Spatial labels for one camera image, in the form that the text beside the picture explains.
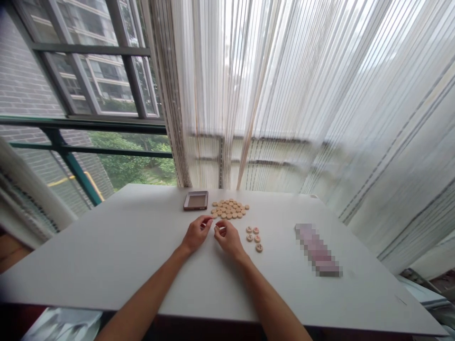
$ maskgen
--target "window pane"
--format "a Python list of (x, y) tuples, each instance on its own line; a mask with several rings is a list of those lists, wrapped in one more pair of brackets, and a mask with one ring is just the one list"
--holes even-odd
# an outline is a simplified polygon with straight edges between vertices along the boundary
[(171, 152), (166, 135), (114, 133), (83, 130), (60, 130), (66, 143), (74, 146), (142, 150), (151, 152)]
[(30, 15), (36, 26), (36, 34), (40, 42), (59, 43), (57, 33), (49, 20), (41, 0), (24, 0), (24, 9)]
[(23, 148), (15, 148), (15, 151), (78, 217), (90, 210), (92, 205), (77, 181), (68, 178), (70, 173), (67, 169), (67, 174), (62, 170), (62, 167), (66, 168), (63, 162), (59, 161), (59, 164), (51, 152)]
[[(86, 153), (74, 153), (78, 157)], [(104, 170), (114, 188), (118, 191), (128, 183), (142, 183), (150, 185), (176, 186), (175, 168), (173, 159), (147, 158), (141, 156), (125, 155), (98, 155)], [(102, 186), (97, 179), (94, 181), (98, 188)], [(107, 199), (100, 188), (103, 198)]]
[(145, 57), (133, 57), (134, 64), (136, 67), (137, 75), (141, 85), (142, 95), (144, 96), (144, 102), (146, 103), (146, 109), (148, 114), (155, 114), (152, 103), (152, 93), (149, 88), (149, 83), (153, 83), (154, 91), (157, 93), (156, 81), (153, 80), (150, 73), (150, 67), (148, 66), (148, 59)]
[[(78, 54), (103, 115), (137, 117), (127, 73), (121, 56)], [(90, 114), (74, 69), (65, 54), (52, 54), (57, 69), (76, 107), (77, 114)]]
[(6, 12), (0, 21), (0, 115), (64, 117), (32, 53)]
[[(105, 0), (57, 0), (57, 5), (72, 44), (118, 46)], [(40, 41), (59, 43), (41, 0), (24, 0), (24, 7), (37, 27)]]
[(41, 129), (25, 126), (0, 126), (0, 136), (7, 142), (51, 144)]

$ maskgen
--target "pile of game pieces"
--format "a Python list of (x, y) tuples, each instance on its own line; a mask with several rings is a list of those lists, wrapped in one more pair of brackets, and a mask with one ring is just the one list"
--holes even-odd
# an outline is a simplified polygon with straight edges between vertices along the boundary
[(342, 267), (332, 256), (332, 251), (319, 238), (319, 233), (313, 224), (296, 224), (295, 236), (297, 240), (300, 240), (300, 245), (317, 276), (341, 277), (343, 275)]
[(262, 252), (264, 247), (261, 244), (261, 237), (259, 236), (259, 228), (258, 227), (252, 228), (251, 226), (249, 226), (246, 228), (246, 233), (247, 233), (246, 240), (248, 240), (249, 242), (252, 242), (254, 240), (256, 243), (256, 251)]
[(250, 209), (249, 205), (243, 206), (241, 202), (237, 202), (234, 199), (214, 201), (212, 206), (214, 207), (212, 209), (213, 219), (218, 217), (221, 219), (241, 219)]

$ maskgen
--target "metal railing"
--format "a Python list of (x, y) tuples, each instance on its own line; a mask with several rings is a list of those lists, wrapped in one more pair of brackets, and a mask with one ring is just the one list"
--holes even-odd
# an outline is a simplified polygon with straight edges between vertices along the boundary
[(117, 133), (167, 135), (166, 128), (159, 125), (102, 121), (94, 122), (91, 120), (84, 121), (54, 118), (21, 118), (10, 116), (0, 117), (0, 125), (27, 126), (41, 129), (41, 131), (46, 134), (51, 144), (30, 144), (22, 142), (10, 142), (9, 144), (15, 148), (38, 149), (57, 152), (94, 206), (99, 205), (103, 201), (103, 198), (100, 196), (99, 190), (95, 188), (93, 183), (88, 178), (87, 174), (85, 174), (84, 170), (77, 162), (73, 153), (128, 155), (168, 159), (172, 158), (172, 153), (167, 152), (73, 146), (69, 145), (60, 133), (60, 129), (74, 129), (84, 131), (91, 130)]

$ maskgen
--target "small box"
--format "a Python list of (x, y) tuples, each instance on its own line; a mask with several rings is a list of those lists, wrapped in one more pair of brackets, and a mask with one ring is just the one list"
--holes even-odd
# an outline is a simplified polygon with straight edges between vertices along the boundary
[(207, 209), (208, 201), (209, 201), (208, 191), (188, 192), (185, 199), (185, 204), (183, 204), (183, 209), (185, 211)]

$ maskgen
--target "finger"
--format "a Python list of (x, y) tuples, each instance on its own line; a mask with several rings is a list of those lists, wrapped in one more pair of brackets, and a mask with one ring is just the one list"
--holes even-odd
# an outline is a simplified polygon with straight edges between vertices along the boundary
[(194, 222), (200, 226), (204, 221), (208, 221), (210, 219), (213, 219), (211, 215), (200, 215)]
[(209, 221), (207, 221), (207, 224), (205, 225), (204, 229), (201, 231), (202, 235), (204, 237), (207, 237), (207, 235), (209, 234), (209, 230), (210, 230), (210, 227), (212, 226), (212, 223), (213, 223), (213, 218), (210, 219)]
[(216, 223), (216, 226), (218, 227), (226, 227), (228, 224), (231, 224), (229, 221), (226, 219), (222, 219), (219, 222)]
[(224, 242), (224, 237), (221, 237), (219, 234), (219, 227), (215, 226), (215, 239), (217, 240), (218, 243)]
[(207, 222), (212, 219), (213, 220), (213, 217), (211, 215), (205, 215), (204, 216), (204, 220), (202, 221), (202, 224), (207, 224)]

